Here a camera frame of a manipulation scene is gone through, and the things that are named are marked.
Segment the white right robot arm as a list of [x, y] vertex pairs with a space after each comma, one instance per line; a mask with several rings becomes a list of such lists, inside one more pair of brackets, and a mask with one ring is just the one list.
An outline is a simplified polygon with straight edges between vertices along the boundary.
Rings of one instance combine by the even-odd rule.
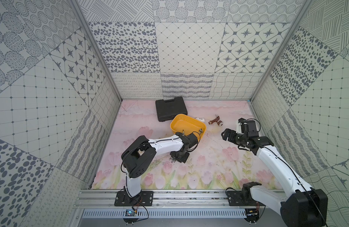
[[286, 196], [278, 196], [259, 182], [248, 182], [243, 184], [241, 200], [243, 203], [258, 202], [272, 209], [288, 227], [326, 226], [328, 196], [306, 182], [284, 160], [268, 137], [259, 135], [259, 124], [253, 118], [240, 118], [237, 130], [225, 129], [221, 137], [257, 156], [273, 173]]

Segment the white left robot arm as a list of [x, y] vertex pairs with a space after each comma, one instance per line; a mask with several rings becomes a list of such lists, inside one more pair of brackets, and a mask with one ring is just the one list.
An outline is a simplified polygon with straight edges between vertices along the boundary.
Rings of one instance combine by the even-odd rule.
[[126, 174], [124, 190], [130, 198], [141, 193], [140, 178], [158, 155], [169, 154], [173, 162], [185, 163], [199, 142], [201, 134], [181, 132], [162, 139], [147, 139], [139, 136], [121, 155], [121, 171]]

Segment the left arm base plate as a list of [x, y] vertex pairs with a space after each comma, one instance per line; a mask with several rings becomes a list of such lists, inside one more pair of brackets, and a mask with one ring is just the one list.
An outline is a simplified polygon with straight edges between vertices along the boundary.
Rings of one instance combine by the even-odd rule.
[[116, 200], [114, 206], [116, 207], [129, 207], [129, 206], [152, 206], [153, 203], [153, 191], [141, 191], [137, 196], [130, 197], [126, 191], [119, 191], [116, 194]]

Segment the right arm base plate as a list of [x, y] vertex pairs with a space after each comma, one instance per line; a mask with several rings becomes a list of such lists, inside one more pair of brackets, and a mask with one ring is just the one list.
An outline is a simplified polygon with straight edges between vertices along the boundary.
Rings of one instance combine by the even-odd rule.
[[242, 191], [234, 190], [233, 188], [227, 188], [225, 190], [227, 196], [228, 204], [230, 207], [234, 206], [254, 206], [259, 205], [260, 207], [265, 207], [264, 204], [253, 200], [252, 198], [244, 198], [242, 196]]

